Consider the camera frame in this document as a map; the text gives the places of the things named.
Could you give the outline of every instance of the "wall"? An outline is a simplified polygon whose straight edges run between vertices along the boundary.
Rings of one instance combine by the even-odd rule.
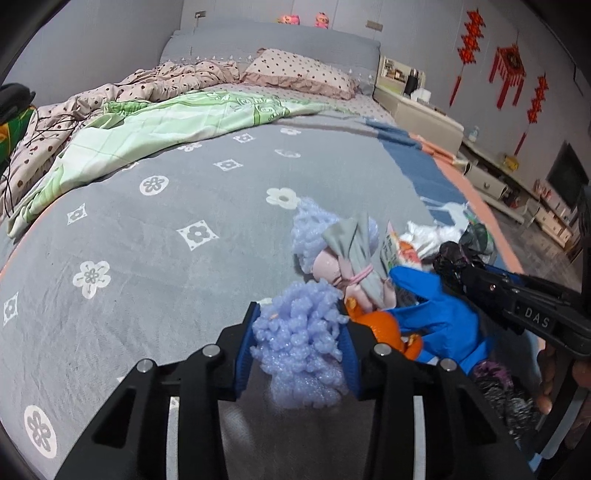
[[[457,48],[468,21],[466,10],[479,8],[485,22],[479,40],[477,63],[466,66],[453,106],[449,99],[462,69]],[[517,175],[529,184],[545,178],[564,141],[573,145],[591,177],[591,88],[582,77],[573,81],[573,64],[552,34],[535,15],[516,0],[185,0],[182,27],[195,25],[194,12],[206,10],[200,22],[221,16],[240,16],[275,21],[283,14],[298,14],[301,23],[313,25],[314,16],[324,11],[331,28],[379,40],[382,52],[427,73],[432,102],[467,129],[480,127],[479,143],[492,153],[513,153],[528,127],[527,110],[537,85],[546,73],[550,90],[519,154]],[[381,32],[365,28],[367,20],[384,25]],[[501,91],[499,77],[488,82],[498,46],[510,46],[517,39],[527,78],[516,107],[511,90],[501,111],[496,100]]]
[[[8,74],[35,104],[118,82],[158,64],[180,25],[183,0],[72,0],[33,37]]]

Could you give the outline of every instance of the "chair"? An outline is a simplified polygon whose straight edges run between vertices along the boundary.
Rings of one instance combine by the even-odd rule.
[[[536,202],[534,199],[527,199],[525,205],[519,211],[519,214],[524,218],[524,222],[522,227],[519,229],[519,236],[523,235],[523,233],[534,223],[536,214],[540,211],[541,205],[539,202]]]

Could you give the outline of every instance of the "black screen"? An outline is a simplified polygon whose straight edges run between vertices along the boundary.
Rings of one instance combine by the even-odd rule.
[[[570,144],[564,144],[558,158],[548,174],[548,183],[570,208],[577,205],[577,199],[583,185],[589,184],[589,178]]]

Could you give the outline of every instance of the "floor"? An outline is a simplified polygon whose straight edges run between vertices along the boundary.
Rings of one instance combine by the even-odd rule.
[[[501,231],[521,262],[525,273],[581,290],[581,280],[564,251],[533,223],[521,235],[522,226],[503,213],[492,209]]]

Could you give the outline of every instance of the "chinese knot decoration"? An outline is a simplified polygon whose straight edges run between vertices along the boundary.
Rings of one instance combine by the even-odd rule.
[[[517,91],[513,98],[513,106],[517,105],[525,81],[525,69],[523,67],[523,62],[521,61],[521,55],[519,54],[517,43],[513,43],[512,46],[507,48],[499,47],[496,49],[495,61],[492,65],[491,76],[488,79],[489,82],[492,83],[495,81],[497,72],[503,79],[503,88],[501,89],[501,94],[499,95],[499,101],[497,101],[496,107],[499,110],[503,108],[503,103],[505,103],[509,87],[514,87],[516,85]]]
[[[542,111],[542,102],[546,100],[546,90],[548,90],[548,81],[546,80],[546,74],[538,77],[538,86],[535,88],[535,97],[531,99],[531,108],[527,110],[528,126],[527,130],[521,135],[521,140],[515,149],[515,155],[521,150],[521,146],[530,131],[531,124],[538,123],[538,113]]]
[[[462,71],[457,76],[456,85],[453,88],[452,97],[449,100],[449,106],[452,106],[453,101],[456,98],[457,90],[459,89],[460,83],[462,82],[462,73],[464,73],[464,67],[468,63],[476,63],[474,52],[480,51],[478,39],[484,37],[480,28],[485,27],[486,24],[484,23],[480,13],[478,13],[478,9],[468,10],[466,13],[470,18],[470,22],[464,23],[467,31],[466,35],[462,35],[464,46],[457,49],[457,52],[460,54],[460,60],[462,61]]]

